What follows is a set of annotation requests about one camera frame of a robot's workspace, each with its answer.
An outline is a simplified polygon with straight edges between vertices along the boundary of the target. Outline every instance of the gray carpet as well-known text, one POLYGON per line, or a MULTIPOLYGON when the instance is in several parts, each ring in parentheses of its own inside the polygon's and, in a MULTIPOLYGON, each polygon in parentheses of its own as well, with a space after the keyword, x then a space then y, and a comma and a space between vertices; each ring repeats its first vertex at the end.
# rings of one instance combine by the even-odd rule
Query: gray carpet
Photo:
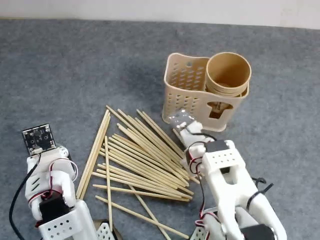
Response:
MULTIPOLYGON (((274 187, 266 194, 289 240, 315 240, 320 229, 320 31, 260 26, 142 23, 82 20, 0 21, 0 195, 1 239, 17 239, 8 211, 26 174, 27 151, 20 130, 50 123, 55 140, 66 146, 84 169, 105 105, 136 116, 146 111, 162 122, 167 56, 172 52, 212 56, 222 51, 245 56, 252 66, 249 97, 227 129, 215 134, 231 139, 253 177, 274 187)), ((109 134, 118 132, 111 119, 109 134)), ((104 183, 93 178, 91 183, 104 183)), ((185 234, 194 229, 201 204, 145 197, 158 220, 185 234)), ((213 203, 206 188, 206 206, 213 203)), ((107 217, 107 206, 85 197, 92 217, 107 217)), ((113 193, 114 202, 147 216, 134 196, 113 193)), ((125 240, 163 236, 153 225, 113 210, 125 240)), ((26 239, 38 240, 24 192, 14 220, 26 239)), ((171 234, 172 239, 179 239, 171 234)))

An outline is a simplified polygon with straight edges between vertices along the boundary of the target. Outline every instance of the black cable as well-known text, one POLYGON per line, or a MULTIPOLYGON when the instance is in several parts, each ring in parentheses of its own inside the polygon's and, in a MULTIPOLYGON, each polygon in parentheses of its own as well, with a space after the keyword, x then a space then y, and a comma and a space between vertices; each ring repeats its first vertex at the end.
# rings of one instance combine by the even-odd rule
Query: black cable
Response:
POLYGON ((206 136, 208 138, 212 138, 213 140, 217 141, 217 139, 210 135, 210 134, 207 134, 207 133, 204 133, 204 132, 190 132, 190 130, 186 127, 186 130, 191 134, 191 135, 195 135, 195 136, 206 136))
POLYGON ((252 202, 252 200, 259 194, 265 194, 274 184, 270 183, 265 189, 261 190, 261 191, 257 191, 256 193, 254 193, 248 200, 247 204, 246 204, 246 210, 249 211, 250 208, 250 204, 252 202))
POLYGON ((266 184, 267 183, 267 181, 263 177, 258 177, 258 178, 252 177, 252 180, 255 181, 255 186, 256 187, 258 187, 259 183, 262 183, 262 184, 266 184))
POLYGON ((16 190, 11 205, 10 205, 10 210, 9 210, 9 221, 10 221, 10 225, 13 229, 13 231, 15 232, 15 234, 17 235, 17 237, 20 240, 25 240, 24 237, 21 235, 21 233, 19 232, 18 228, 16 227, 14 220, 13 220, 13 213, 14 213, 14 208, 15 208, 15 204, 17 201, 17 198, 19 196, 19 193, 21 192, 22 188, 24 187, 24 185, 26 184, 27 180, 30 178, 30 176, 32 175, 32 173, 36 170, 39 162, 41 159, 41 153, 39 154, 39 160, 37 161, 37 163, 34 165, 34 167, 28 172, 28 174, 24 177, 23 181, 21 182, 20 186, 18 187, 18 189, 16 190))

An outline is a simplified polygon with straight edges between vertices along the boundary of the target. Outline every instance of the white wire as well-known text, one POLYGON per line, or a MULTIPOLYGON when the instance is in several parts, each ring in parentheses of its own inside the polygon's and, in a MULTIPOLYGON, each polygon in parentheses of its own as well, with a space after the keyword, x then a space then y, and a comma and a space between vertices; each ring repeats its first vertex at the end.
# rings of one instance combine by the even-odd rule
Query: white wire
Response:
POLYGON ((59 161, 59 160, 68 160, 68 161, 75 167, 75 177, 72 179, 72 182, 74 182, 74 181, 78 178, 78 172, 79 172, 78 166, 77 166, 77 164, 75 164, 73 161, 71 161, 71 160, 70 160, 69 158, 67 158, 67 157, 59 157, 59 158, 53 160, 53 161, 50 163, 50 165, 49 165, 49 172, 50 172, 50 169, 51 169, 52 165, 53 165, 56 161, 59 161))

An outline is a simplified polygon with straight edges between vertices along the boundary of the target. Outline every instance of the pile of chopsticks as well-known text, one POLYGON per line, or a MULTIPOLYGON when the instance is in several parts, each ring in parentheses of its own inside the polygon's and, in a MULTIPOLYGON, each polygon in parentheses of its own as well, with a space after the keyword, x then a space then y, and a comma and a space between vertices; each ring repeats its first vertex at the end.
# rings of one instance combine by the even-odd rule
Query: pile of chopsticks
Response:
POLYGON ((76 193, 77 198, 83 199, 91 175, 104 178, 106 179, 106 185, 94 184, 93 186, 107 190, 107 199, 100 196, 95 197, 108 203, 111 231, 112 207, 115 207, 155 224, 167 240, 170 237, 165 230, 188 239, 187 235, 159 223, 141 198, 141 196, 149 196, 182 202, 189 202, 192 199, 194 193, 187 188, 189 186, 188 180, 191 179, 197 183, 199 181, 194 177, 190 177, 180 164, 180 160, 184 157, 184 152, 144 111, 137 110, 137 113, 146 124, 137 117, 133 118, 125 114, 120 109, 115 111, 109 106, 106 107, 107 110, 79 183, 76 193), (125 125, 117 123, 119 130, 128 138, 118 134, 113 134, 110 137, 106 136, 110 113, 125 125), (94 172, 98 155, 104 156, 105 162, 98 164, 98 169, 94 172), (112 166, 109 161, 123 168, 112 166), (111 181, 122 183, 128 186, 129 189, 113 187, 110 184, 111 181), (151 218, 112 202, 111 191, 135 194, 151 218))

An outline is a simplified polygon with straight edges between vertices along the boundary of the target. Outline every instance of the white wall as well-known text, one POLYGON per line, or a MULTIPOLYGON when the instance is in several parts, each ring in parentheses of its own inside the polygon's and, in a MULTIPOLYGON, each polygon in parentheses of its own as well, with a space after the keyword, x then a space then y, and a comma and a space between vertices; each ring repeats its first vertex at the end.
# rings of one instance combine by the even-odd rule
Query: white wall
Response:
POLYGON ((170 21, 320 29, 320 0, 0 0, 0 17, 170 21))

